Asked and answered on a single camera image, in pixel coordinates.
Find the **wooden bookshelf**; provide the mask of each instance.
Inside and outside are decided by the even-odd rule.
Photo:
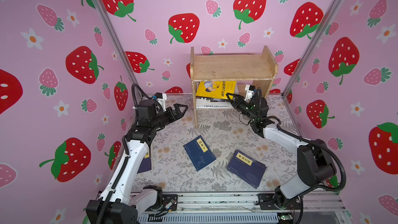
[[[191,83],[195,127],[198,126],[196,87],[199,82],[253,81],[267,97],[278,73],[278,64],[267,46],[261,54],[197,56],[191,47]]]

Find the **pink wallpaper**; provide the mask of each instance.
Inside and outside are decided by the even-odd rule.
[[[267,45],[279,63],[273,91],[283,91],[331,2],[102,1],[138,82],[149,93],[192,91],[187,73],[192,46],[197,54],[213,55],[260,53]]]
[[[397,16],[396,0],[345,0],[292,88],[305,136],[344,164],[357,224],[398,223]]]
[[[92,6],[0,0],[1,223],[84,223],[107,183],[133,102]]]

